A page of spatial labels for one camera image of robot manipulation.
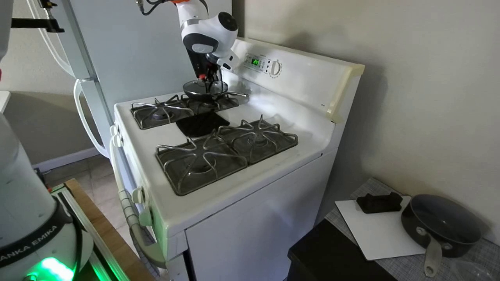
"white stove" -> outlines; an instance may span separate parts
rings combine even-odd
[[[175,183],[195,176],[193,171],[169,178],[166,171],[173,166],[182,171],[181,164],[174,161],[166,168],[168,158],[162,162],[163,154],[157,153],[178,146],[192,149],[192,143],[173,122],[144,128],[131,108],[132,103],[158,105],[182,93],[114,106],[115,126],[137,185],[133,197],[144,207],[139,221],[151,227],[176,281],[193,276],[198,281],[286,277],[288,248],[313,227],[364,70],[363,65],[253,40],[237,40],[233,51],[245,62],[234,72],[224,72],[223,79],[230,91],[248,97],[233,97],[237,106],[216,113],[231,127],[250,128],[245,120],[276,131],[279,124],[277,131],[286,133],[289,145],[276,147],[274,155],[249,158],[226,139],[247,158],[245,165],[180,194]],[[218,133],[224,141],[223,130]],[[252,142],[258,140],[252,136]],[[266,144],[275,140],[258,136]],[[200,147],[202,140],[193,142]],[[217,166],[213,159],[206,162]],[[212,173],[208,166],[203,173]]]

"baseboard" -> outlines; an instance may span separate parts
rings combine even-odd
[[[54,159],[40,162],[38,164],[32,165],[32,167],[33,167],[33,169],[38,168],[38,169],[40,169],[41,172],[45,172],[48,170],[55,169],[57,167],[61,167],[61,166],[71,164],[71,163],[74,163],[74,162],[77,162],[77,161],[80,161],[83,159],[87,159],[87,158],[92,157],[92,156],[96,156],[98,154],[99,154],[99,152],[97,151],[97,149],[95,147],[92,147],[89,149],[85,149],[82,151],[78,151],[75,153],[71,153],[68,155],[64,155],[61,157],[57,157]]]

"white cutting board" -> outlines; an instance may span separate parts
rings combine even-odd
[[[356,200],[335,202],[367,260],[411,256],[426,252],[403,228],[401,213],[412,197],[403,196],[402,198],[400,211],[381,213],[364,213]]]

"stovetop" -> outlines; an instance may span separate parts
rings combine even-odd
[[[221,126],[178,146],[158,145],[156,159],[179,196],[187,195],[298,144],[298,137],[263,120]]]
[[[167,101],[154,99],[154,103],[132,102],[130,112],[141,130],[175,123],[186,117],[223,111],[239,106],[238,99],[232,96],[244,94],[228,92],[211,102],[202,102],[182,94],[174,95]]]

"green led light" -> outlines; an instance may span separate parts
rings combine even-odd
[[[44,281],[71,281],[75,273],[55,257],[44,258],[27,276],[38,277]]]

